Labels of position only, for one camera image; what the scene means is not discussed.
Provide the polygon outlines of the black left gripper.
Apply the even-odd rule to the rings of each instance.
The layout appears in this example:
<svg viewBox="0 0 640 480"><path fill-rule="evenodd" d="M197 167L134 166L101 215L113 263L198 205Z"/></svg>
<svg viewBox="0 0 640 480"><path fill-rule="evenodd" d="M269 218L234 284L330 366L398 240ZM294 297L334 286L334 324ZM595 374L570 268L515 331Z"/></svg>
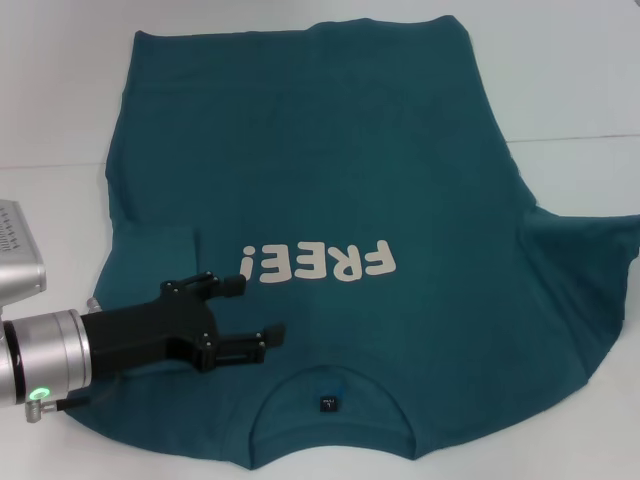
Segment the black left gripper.
<svg viewBox="0 0 640 480"><path fill-rule="evenodd" d="M246 285L242 274L222 278L206 271L163 283L153 301L83 315L92 377L165 360L184 362L199 372L263 363L269 349L284 343L286 326L222 335L206 305L213 298L243 296Z"/></svg>

